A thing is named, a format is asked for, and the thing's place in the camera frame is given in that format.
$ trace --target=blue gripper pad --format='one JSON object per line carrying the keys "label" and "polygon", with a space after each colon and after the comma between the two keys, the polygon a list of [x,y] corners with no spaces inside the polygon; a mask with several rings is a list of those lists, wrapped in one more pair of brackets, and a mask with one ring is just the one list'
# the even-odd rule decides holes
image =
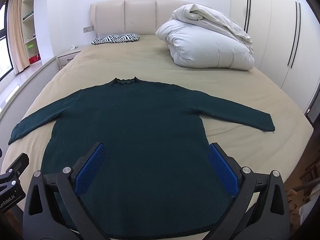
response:
{"label": "blue gripper pad", "polygon": [[101,143],[94,150],[88,161],[82,167],[81,171],[79,171],[78,175],[75,177],[74,191],[77,196],[80,196],[88,191],[88,188],[90,187],[105,158],[106,148]]}
{"label": "blue gripper pad", "polygon": [[209,145],[208,159],[211,166],[219,176],[225,190],[228,194],[236,197],[239,192],[238,178],[213,144]]}

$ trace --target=black window frame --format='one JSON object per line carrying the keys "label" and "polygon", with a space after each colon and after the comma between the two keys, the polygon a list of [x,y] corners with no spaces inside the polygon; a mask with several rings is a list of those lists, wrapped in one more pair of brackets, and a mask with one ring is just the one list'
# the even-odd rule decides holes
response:
{"label": "black window frame", "polygon": [[13,66],[12,66],[12,61],[11,61],[11,57],[10,57],[10,53],[9,53],[9,46],[8,46],[8,39],[7,39],[7,12],[8,12],[8,1],[6,1],[6,3],[4,4],[4,28],[2,30],[0,30],[0,41],[3,39],[6,39],[7,41],[7,50],[8,50],[8,55],[9,55],[9,59],[10,59],[10,63],[11,63],[11,69],[9,69],[3,76],[0,77],[0,82],[1,80],[3,80],[5,78],[6,75],[8,75],[12,70],[13,70]]}

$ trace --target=brown floor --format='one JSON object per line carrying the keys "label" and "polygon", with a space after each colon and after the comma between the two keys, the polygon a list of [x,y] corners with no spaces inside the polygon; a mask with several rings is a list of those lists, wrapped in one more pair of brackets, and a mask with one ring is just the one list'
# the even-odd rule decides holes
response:
{"label": "brown floor", "polygon": [[[297,166],[291,173],[290,177],[284,183],[285,190],[292,189],[294,187],[302,185],[299,177],[305,173],[305,168],[309,166],[313,161],[315,161],[320,156],[320,118],[318,117],[313,124],[314,131],[307,144],[305,151],[303,152]],[[298,192],[298,195],[293,197],[293,201],[297,204],[298,208],[301,207],[303,203],[303,190]]]}

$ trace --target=nightstand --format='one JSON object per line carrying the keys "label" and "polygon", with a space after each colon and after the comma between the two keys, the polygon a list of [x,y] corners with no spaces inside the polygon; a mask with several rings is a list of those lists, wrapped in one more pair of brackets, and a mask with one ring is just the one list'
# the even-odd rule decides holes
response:
{"label": "nightstand", "polygon": [[81,52],[83,49],[89,47],[91,45],[85,45],[85,46],[79,46],[78,48],[75,49],[70,49],[68,51],[65,51],[63,54],[60,54],[58,58],[58,62],[60,65],[60,69],[63,69],[65,65],[67,65],[73,58]]}

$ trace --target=dark green sweater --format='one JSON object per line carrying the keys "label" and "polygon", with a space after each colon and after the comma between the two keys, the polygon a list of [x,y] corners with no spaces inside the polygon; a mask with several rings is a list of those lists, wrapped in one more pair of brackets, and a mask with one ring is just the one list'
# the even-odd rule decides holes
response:
{"label": "dark green sweater", "polygon": [[47,174],[104,143],[107,158],[81,197],[100,227],[118,239],[181,236],[208,230],[232,199],[208,162],[199,114],[275,130],[269,114],[247,106],[177,85],[114,79],[26,117],[9,144],[57,120],[42,161]]}

